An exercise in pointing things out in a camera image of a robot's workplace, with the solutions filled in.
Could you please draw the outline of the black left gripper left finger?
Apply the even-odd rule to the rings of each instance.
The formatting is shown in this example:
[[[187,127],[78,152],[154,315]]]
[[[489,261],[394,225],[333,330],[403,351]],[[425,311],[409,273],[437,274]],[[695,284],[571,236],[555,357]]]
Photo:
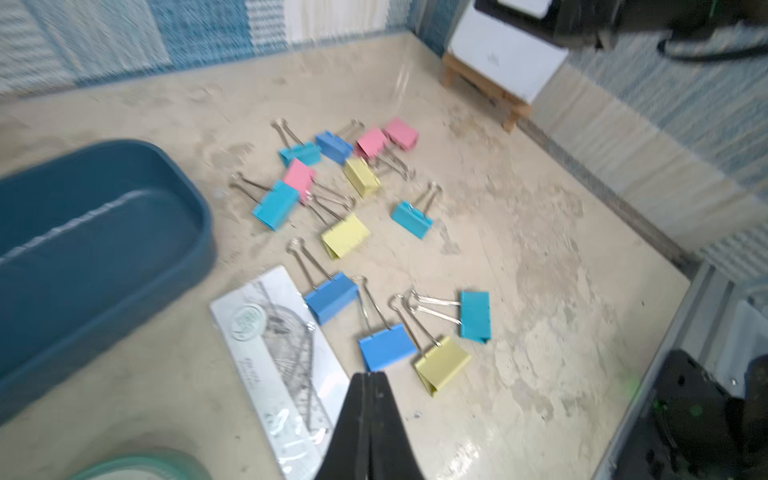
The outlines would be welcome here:
[[[353,375],[334,433],[315,478],[366,479],[370,454],[369,373]]]

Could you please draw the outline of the teal plastic storage box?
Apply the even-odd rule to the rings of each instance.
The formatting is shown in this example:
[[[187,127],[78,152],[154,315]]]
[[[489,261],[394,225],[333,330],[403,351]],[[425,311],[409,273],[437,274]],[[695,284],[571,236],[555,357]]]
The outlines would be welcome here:
[[[1,418],[212,270],[213,218],[158,146],[95,143],[1,181]]]

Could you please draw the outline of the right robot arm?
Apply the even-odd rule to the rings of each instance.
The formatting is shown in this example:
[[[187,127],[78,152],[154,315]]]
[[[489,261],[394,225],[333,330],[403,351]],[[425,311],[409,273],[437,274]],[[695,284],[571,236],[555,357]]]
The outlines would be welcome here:
[[[767,55],[765,43],[709,54],[683,55],[668,50],[673,43],[706,41],[726,27],[765,27],[765,1],[550,1],[541,14],[502,1],[476,1],[473,7],[566,49],[609,50],[623,34],[666,32],[668,36],[659,41],[656,50],[672,61],[704,64]]]

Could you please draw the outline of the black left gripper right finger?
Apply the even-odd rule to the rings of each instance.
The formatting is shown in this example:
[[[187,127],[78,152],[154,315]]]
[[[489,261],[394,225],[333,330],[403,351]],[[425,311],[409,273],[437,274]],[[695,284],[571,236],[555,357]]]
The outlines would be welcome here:
[[[372,372],[369,479],[422,480],[397,403],[384,372]]]

